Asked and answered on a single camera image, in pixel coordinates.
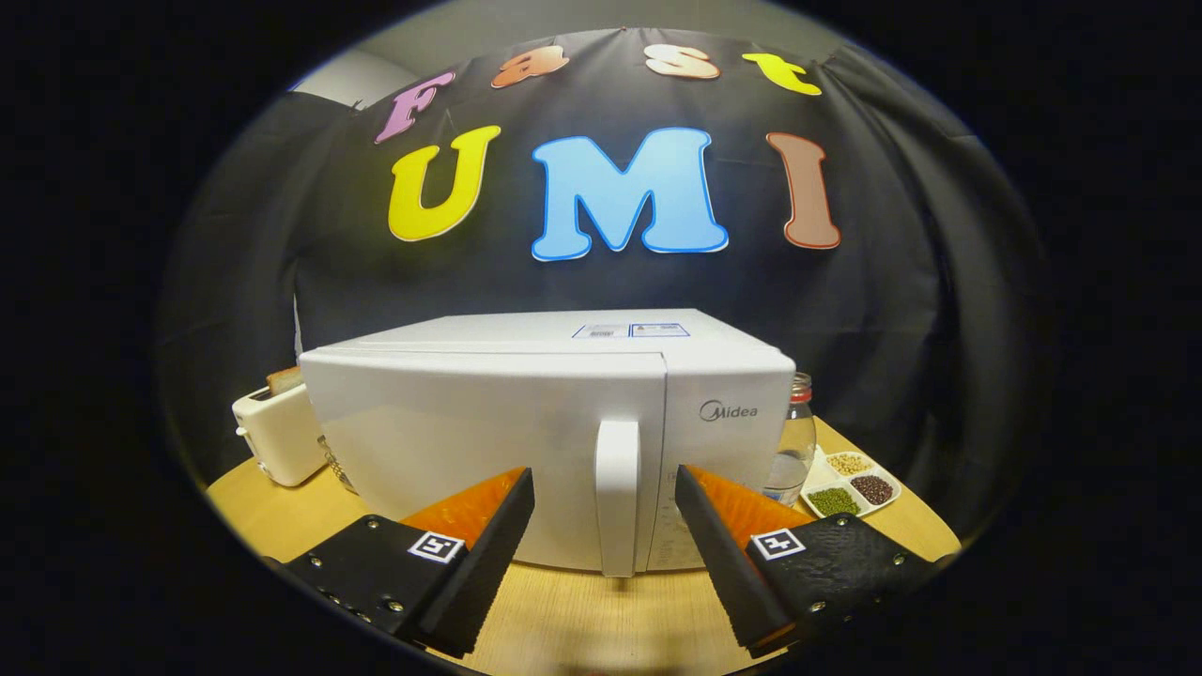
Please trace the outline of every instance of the black curtain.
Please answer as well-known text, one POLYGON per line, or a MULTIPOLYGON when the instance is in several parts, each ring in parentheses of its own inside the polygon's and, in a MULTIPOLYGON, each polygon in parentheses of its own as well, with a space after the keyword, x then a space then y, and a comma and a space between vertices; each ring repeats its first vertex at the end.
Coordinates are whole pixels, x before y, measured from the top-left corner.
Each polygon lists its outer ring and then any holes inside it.
MULTIPOLYGON (((392 97, 362 112, 290 95, 248 130, 197 201, 165 296, 159 340, 169 420, 212 481, 249 457, 230 404, 294 363, 293 295, 304 349, 448 314, 692 307, 779 346, 815 383, 814 410, 923 497, 962 536, 1017 481, 1039 425, 1054 351, 1046 261, 1022 198, 981 142, 887 64, 845 46, 821 60, 742 40, 655 29, 601 30, 514 46, 457 64, 456 78, 401 135, 374 143, 392 97), (654 43, 695 47, 722 73, 665 77, 654 43), (561 70, 493 89, 510 58, 564 48, 561 70), (805 96, 742 54, 807 70, 805 96), (484 125, 472 212, 440 237, 387 227, 392 165, 439 146, 427 206, 451 189, 450 143, 484 125), (593 250, 530 254, 542 235, 546 174, 530 153, 588 136, 625 168, 667 126, 707 131, 714 254, 662 255, 635 236, 611 251, 582 210, 593 250), (768 132, 808 138, 843 239, 803 249, 768 132)), ((429 77, 444 71, 427 73, 429 77)))

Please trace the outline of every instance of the red beans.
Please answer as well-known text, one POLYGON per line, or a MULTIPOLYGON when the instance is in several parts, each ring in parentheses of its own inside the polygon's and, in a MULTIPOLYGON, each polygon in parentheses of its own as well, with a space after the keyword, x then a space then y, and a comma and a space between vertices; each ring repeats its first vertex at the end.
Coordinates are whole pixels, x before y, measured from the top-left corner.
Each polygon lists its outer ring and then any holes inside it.
POLYGON ((874 505, 882 504, 893 497, 893 486, 889 486, 880 476, 857 476, 851 480, 851 485, 874 505))

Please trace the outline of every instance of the glass jar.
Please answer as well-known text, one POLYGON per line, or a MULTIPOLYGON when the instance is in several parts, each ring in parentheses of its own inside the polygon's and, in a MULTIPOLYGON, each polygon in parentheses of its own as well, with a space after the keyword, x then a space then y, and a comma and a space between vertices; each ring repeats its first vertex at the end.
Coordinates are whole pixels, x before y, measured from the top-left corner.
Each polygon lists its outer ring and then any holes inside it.
POLYGON ((814 396, 810 384, 808 374, 793 374, 785 427, 762 491, 764 496, 789 506, 797 503, 802 484, 814 464, 817 428, 814 425, 814 413, 810 411, 810 398, 814 396))

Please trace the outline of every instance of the microwave handle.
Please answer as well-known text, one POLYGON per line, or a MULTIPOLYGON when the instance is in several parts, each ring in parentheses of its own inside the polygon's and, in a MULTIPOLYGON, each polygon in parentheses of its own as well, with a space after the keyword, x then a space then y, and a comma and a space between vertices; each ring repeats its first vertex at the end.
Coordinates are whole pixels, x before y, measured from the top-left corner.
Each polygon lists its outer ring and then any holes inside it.
POLYGON ((638 422, 601 421, 595 459, 601 574, 631 577, 638 506, 638 422))

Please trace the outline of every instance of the letter u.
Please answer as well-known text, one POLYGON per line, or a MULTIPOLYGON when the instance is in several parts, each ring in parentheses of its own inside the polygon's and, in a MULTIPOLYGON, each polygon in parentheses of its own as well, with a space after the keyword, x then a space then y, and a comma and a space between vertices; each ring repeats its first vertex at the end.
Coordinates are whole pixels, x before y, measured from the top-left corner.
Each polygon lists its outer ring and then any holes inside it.
POLYGON ((451 195, 436 207, 422 206, 422 185, 426 168, 439 154, 438 146, 427 146, 405 155, 392 165, 395 177, 388 202, 388 230, 404 242, 438 237, 468 218, 480 197, 484 177, 484 155, 488 142, 501 134, 496 125, 466 131, 451 142, 459 150, 451 195))

